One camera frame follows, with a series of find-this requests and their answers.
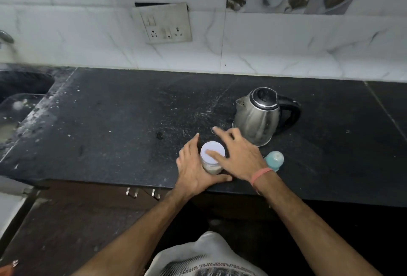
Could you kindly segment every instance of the outlet plate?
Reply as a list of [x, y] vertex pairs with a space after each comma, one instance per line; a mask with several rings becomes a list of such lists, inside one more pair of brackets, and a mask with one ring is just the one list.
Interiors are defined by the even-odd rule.
[[138, 7], [146, 43], [163, 44], [192, 41], [186, 3]]

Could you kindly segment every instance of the red thread bracelet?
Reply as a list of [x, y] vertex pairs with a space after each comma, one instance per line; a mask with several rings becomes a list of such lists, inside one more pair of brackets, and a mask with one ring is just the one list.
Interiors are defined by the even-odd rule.
[[254, 182], [263, 174], [265, 174], [266, 172], [272, 171], [272, 169], [270, 168], [263, 168], [260, 169], [259, 171], [257, 171], [255, 174], [253, 174], [252, 176], [252, 180], [250, 181], [250, 184], [252, 184], [253, 188], [256, 189], [256, 187], [254, 187]]

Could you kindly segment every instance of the tiled wall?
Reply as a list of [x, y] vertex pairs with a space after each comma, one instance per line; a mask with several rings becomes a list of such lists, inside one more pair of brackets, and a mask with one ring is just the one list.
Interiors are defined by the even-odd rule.
[[[192, 42], [145, 44], [134, 2], [186, 2]], [[343, 16], [226, 12], [226, 0], [0, 0], [0, 62], [407, 82], [407, 0]]]

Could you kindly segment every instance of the electric kettle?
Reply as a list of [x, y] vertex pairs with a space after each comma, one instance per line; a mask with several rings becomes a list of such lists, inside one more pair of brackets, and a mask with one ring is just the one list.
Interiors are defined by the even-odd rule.
[[[301, 115], [298, 102], [266, 87], [257, 88], [237, 99], [236, 107], [232, 127], [237, 127], [244, 138], [258, 147], [266, 145], [273, 134], [294, 125]], [[283, 110], [291, 112], [284, 121]]]

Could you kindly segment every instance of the black handle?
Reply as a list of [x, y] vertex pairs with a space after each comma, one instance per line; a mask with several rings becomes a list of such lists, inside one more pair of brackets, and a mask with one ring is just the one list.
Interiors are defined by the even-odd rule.
[[[301, 116], [300, 104], [297, 103], [294, 99], [278, 95], [278, 104], [280, 105], [280, 122], [278, 123], [277, 129], [275, 131], [276, 134], [290, 128], [298, 121]], [[281, 120], [283, 110], [291, 111], [290, 117], [285, 121]]]

